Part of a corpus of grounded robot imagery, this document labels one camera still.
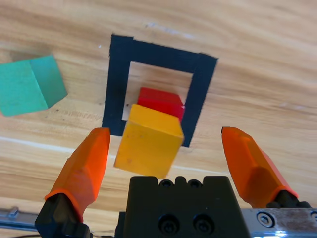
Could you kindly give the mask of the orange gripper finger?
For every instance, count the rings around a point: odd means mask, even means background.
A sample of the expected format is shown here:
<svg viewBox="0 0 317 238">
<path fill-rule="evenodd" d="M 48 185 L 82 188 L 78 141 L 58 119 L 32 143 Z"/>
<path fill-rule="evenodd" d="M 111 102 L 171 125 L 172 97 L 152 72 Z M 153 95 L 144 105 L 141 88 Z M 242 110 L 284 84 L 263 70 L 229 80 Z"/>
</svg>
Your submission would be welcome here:
<svg viewBox="0 0 317 238">
<path fill-rule="evenodd" d="M 310 208 L 299 201 L 272 159 L 244 131 L 223 127 L 227 165 L 239 196 L 253 208 Z"/>
<path fill-rule="evenodd" d="M 35 220 L 41 237 L 93 237 L 83 214 L 101 189 L 109 144 L 110 130 L 95 128 L 66 160 Z"/>
</svg>

